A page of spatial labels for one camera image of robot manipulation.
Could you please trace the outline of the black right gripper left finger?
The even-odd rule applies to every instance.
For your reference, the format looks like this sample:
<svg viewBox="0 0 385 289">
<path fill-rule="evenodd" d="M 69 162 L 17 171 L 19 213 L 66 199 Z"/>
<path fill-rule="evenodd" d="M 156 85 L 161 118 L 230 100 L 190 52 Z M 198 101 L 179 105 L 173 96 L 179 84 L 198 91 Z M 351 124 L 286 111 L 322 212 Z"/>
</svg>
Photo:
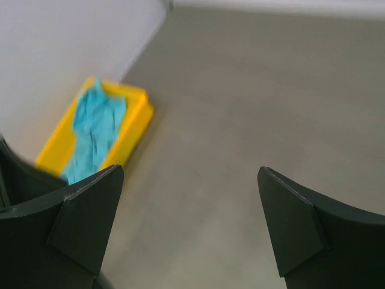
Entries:
<svg viewBox="0 0 385 289">
<path fill-rule="evenodd" d="M 103 288 L 120 165 L 1 209 L 1 288 Z"/>
</svg>

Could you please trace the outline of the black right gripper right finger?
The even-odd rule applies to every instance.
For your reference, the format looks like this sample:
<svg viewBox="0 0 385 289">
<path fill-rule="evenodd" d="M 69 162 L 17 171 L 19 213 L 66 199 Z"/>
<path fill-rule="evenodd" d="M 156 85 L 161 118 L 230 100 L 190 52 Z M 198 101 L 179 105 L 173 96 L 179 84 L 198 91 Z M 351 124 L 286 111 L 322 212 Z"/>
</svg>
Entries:
<svg viewBox="0 0 385 289">
<path fill-rule="evenodd" d="M 306 188 L 269 167 L 257 175 L 287 288 L 384 288 L 384 216 Z"/>
</svg>

